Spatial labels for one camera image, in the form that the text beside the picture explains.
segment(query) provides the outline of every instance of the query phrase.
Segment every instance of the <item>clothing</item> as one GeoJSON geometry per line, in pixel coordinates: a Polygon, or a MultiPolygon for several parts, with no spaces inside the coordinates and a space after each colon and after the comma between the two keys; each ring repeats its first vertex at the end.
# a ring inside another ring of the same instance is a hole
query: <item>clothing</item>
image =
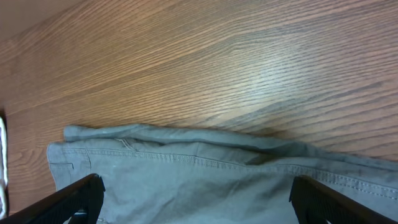
{"type": "Polygon", "coordinates": [[[6,127],[0,118],[0,219],[7,217],[7,197],[6,189],[8,186],[7,174],[7,134],[6,127]]]}
{"type": "Polygon", "coordinates": [[[47,150],[57,190],[90,174],[106,188],[98,223],[298,223],[293,178],[308,175],[398,220],[398,164],[302,142],[133,124],[65,128],[47,150]]]}

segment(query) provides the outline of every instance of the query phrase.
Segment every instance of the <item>black object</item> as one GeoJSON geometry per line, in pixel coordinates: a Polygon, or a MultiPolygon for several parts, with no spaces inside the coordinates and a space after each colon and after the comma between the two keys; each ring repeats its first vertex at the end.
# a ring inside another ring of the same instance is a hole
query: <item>black object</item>
{"type": "Polygon", "coordinates": [[[104,200],[104,183],[90,174],[33,205],[0,220],[0,224],[95,224],[104,200]]]}
{"type": "Polygon", "coordinates": [[[398,224],[304,175],[294,178],[290,201],[300,224],[398,224]]]}

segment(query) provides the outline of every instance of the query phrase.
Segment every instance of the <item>stitching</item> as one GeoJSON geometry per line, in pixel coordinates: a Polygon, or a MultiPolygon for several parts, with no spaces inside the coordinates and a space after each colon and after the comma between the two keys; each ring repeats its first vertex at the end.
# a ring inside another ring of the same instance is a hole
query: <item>stitching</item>
{"type": "MultiPolygon", "coordinates": [[[[85,148],[85,149],[78,149],[78,148],[74,148],[74,149],[64,149],[65,154],[83,154],[87,156],[87,150],[89,148],[85,148]]],[[[314,174],[317,175],[327,175],[330,177],[337,177],[339,179],[344,179],[347,180],[349,182],[354,182],[354,183],[358,183],[360,185],[363,186],[367,186],[367,187],[373,187],[375,189],[381,189],[381,190],[386,190],[388,192],[392,192],[392,193],[398,193],[398,191],[395,190],[391,190],[391,189],[387,189],[384,187],[379,187],[379,186],[375,186],[375,185],[370,185],[370,184],[366,184],[363,183],[361,180],[357,180],[357,179],[353,179],[353,178],[349,178],[349,177],[342,177],[339,174],[332,174],[329,173],[328,171],[324,171],[324,170],[316,170],[314,168],[309,168],[309,167],[302,167],[299,165],[293,165],[293,164],[278,164],[275,165],[274,167],[246,167],[246,166],[242,166],[240,164],[233,164],[233,163],[227,163],[227,162],[223,162],[223,161],[214,161],[211,159],[207,159],[207,158],[201,158],[201,157],[196,157],[196,156],[186,156],[186,155],[179,155],[179,154],[159,154],[159,153],[150,153],[150,152],[132,152],[132,151],[114,151],[114,149],[111,149],[112,151],[102,151],[101,149],[91,149],[90,154],[100,154],[100,155],[107,155],[107,156],[129,156],[129,157],[138,157],[138,158],[148,158],[148,159],[158,159],[160,161],[165,161],[165,162],[172,162],[172,161],[182,161],[182,162],[186,162],[189,164],[198,164],[200,166],[205,166],[205,167],[213,167],[213,168],[220,168],[220,169],[232,169],[232,170],[263,170],[263,171],[268,171],[268,172],[276,172],[276,173],[288,173],[288,174],[293,174],[293,175],[303,175],[303,174],[307,174],[311,177],[313,177],[314,179],[317,179],[319,181],[324,181],[324,182],[328,182],[330,184],[336,184],[336,185],[341,185],[344,187],[350,187],[352,189],[356,189],[362,192],[366,192],[369,194],[373,194],[373,195],[377,195],[377,196],[381,196],[381,197],[385,197],[385,198],[389,198],[389,199],[393,199],[393,200],[398,200],[397,197],[390,197],[387,195],[383,195],[383,194],[378,194],[375,192],[370,192],[367,190],[363,190],[363,189],[359,189],[357,187],[354,187],[352,185],[347,185],[347,184],[341,184],[341,183],[337,183],[337,182],[332,182],[330,180],[327,180],[325,178],[321,178],[321,177],[315,177],[314,174]]]]}

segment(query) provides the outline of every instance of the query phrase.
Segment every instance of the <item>gray pants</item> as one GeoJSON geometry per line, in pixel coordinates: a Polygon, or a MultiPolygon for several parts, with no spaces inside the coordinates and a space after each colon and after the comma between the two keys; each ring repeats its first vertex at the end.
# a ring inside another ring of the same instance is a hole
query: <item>gray pants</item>
{"type": "Polygon", "coordinates": [[[398,164],[224,131],[129,125],[65,128],[47,157],[57,190],[90,174],[98,223],[298,223],[289,193],[309,175],[398,220],[398,164]]]}

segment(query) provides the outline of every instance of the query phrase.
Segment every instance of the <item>wooden table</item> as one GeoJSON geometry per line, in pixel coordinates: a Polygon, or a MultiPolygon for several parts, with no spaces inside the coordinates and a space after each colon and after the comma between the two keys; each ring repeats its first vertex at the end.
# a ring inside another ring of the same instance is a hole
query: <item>wooden table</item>
{"type": "Polygon", "coordinates": [[[67,124],[297,139],[398,160],[398,1],[83,1],[0,43],[11,213],[67,124]]]}

